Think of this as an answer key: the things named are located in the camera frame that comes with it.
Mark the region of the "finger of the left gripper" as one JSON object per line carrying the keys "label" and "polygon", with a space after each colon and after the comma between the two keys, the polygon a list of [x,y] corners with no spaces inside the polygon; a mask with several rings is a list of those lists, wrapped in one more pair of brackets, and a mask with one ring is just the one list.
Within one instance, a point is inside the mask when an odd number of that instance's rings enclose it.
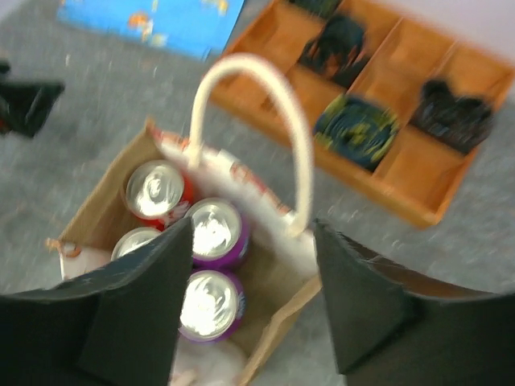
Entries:
{"label": "finger of the left gripper", "polygon": [[33,138],[45,125],[65,90],[58,80],[11,80],[10,63],[1,60],[1,135]]}

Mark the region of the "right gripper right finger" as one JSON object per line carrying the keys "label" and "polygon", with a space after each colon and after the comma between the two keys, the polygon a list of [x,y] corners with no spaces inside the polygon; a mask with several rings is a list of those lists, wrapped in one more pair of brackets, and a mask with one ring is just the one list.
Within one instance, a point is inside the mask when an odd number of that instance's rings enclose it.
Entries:
{"label": "right gripper right finger", "polygon": [[452,285],[315,223],[338,372],[349,385],[511,385],[514,296]]}

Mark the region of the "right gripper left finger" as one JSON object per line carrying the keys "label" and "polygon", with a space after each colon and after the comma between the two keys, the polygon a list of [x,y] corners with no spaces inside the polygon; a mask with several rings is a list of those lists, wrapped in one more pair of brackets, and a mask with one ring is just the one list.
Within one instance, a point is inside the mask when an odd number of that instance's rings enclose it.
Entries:
{"label": "right gripper left finger", "polygon": [[90,273],[2,295],[2,384],[167,384],[191,271],[182,219]]}

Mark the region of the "purple soda can front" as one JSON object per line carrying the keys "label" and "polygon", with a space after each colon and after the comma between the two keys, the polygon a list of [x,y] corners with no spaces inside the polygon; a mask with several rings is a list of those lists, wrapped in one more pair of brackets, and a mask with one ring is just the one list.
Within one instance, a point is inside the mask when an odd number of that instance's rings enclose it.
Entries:
{"label": "purple soda can front", "polygon": [[234,273],[196,269],[187,282],[179,333],[196,343],[227,339],[245,313],[244,288]]}

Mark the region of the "purple soda can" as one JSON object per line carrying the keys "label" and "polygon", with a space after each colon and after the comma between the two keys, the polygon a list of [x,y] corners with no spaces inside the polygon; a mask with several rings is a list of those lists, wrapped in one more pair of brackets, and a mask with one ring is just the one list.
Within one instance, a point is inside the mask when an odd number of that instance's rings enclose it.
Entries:
{"label": "purple soda can", "polygon": [[231,269],[244,259],[249,247],[249,221],[225,199],[207,198],[187,211],[192,221],[192,258],[196,266]]}
{"label": "purple soda can", "polygon": [[244,288],[234,273],[196,269],[187,282],[179,333],[196,343],[227,339],[245,313]]}

